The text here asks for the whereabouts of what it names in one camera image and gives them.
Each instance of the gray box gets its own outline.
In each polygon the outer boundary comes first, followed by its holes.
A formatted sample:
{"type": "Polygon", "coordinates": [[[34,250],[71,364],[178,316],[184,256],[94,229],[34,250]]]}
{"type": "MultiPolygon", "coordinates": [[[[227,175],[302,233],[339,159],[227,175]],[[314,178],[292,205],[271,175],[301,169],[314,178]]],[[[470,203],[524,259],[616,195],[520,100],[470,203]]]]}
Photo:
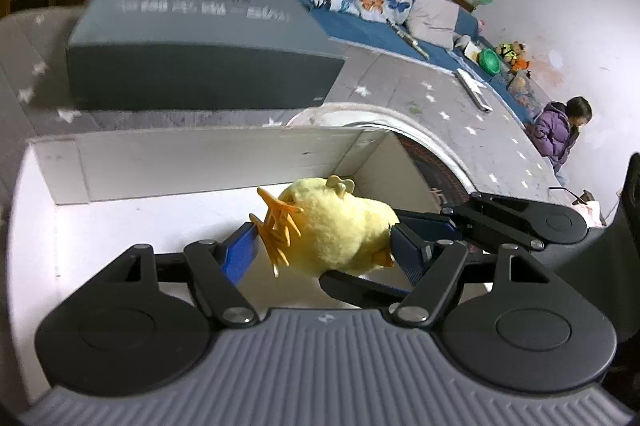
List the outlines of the gray box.
{"type": "Polygon", "coordinates": [[[91,0],[66,49],[86,109],[321,105],[344,64],[297,0],[91,0]]]}

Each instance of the white wall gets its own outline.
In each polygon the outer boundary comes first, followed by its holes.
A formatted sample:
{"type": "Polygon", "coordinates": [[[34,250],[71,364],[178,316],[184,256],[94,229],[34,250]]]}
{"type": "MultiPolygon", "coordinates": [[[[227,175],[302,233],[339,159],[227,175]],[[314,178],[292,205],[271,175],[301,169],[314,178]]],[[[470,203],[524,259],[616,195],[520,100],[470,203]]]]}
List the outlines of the white wall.
{"type": "Polygon", "coordinates": [[[593,121],[566,164],[570,188],[590,190],[606,214],[640,149],[638,0],[494,0],[474,12],[494,44],[528,46],[534,78],[553,98],[585,96],[593,121]]]}

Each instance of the butterfly print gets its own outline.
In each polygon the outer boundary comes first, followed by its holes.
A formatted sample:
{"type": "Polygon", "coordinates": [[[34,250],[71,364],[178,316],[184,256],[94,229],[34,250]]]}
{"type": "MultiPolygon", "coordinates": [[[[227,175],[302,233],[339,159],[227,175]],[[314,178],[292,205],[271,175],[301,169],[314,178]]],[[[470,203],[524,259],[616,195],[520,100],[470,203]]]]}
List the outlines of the butterfly print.
{"type": "Polygon", "coordinates": [[[351,5],[355,2],[355,0],[340,0],[340,9],[338,13],[349,13],[351,5]]]}
{"type": "Polygon", "coordinates": [[[374,9],[382,13],[382,7],[385,5],[385,0],[360,0],[360,2],[363,9],[368,12],[374,9]]]}
{"type": "Polygon", "coordinates": [[[312,6],[317,10],[327,10],[331,9],[331,0],[323,0],[322,2],[316,2],[316,0],[308,0],[311,2],[312,6]]]}
{"type": "Polygon", "coordinates": [[[392,10],[398,10],[398,13],[404,13],[404,10],[407,10],[411,7],[411,4],[408,2],[398,2],[397,0],[386,0],[389,4],[389,7],[392,10]]]}

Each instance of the yellow plush chick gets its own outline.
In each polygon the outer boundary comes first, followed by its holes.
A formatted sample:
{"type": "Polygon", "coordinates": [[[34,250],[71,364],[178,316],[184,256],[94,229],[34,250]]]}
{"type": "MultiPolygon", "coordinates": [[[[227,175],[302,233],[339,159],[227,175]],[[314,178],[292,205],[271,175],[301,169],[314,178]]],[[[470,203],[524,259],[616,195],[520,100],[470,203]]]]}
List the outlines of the yellow plush chick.
{"type": "Polygon", "coordinates": [[[273,274],[278,263],[311,276],[335,269],[363,275],[394,264],[389,246],[394,211],[383,202],[352,194],[352,180],[300,179],[278,199],[262,188],[258,194],[269,207],[262,222],[251,214],[267,250],[273,274]]]}

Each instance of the gray ribbed plate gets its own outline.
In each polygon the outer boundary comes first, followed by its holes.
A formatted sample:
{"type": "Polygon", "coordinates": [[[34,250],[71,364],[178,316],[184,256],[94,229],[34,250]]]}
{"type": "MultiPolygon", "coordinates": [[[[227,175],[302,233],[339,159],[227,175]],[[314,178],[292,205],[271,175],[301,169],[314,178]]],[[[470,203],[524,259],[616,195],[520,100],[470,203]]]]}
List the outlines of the gray ribbed plate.
{"type": "Polygon", "coordinates": [[[486,388],[451,366],[428,333],[393,326],[377,310],[294,309],[226,330],[199,366],[156,392],[94,398],[54,388],[21,417],[33,426],[622,426],[631,418],[597,385],[546,399],[486,388]]]}

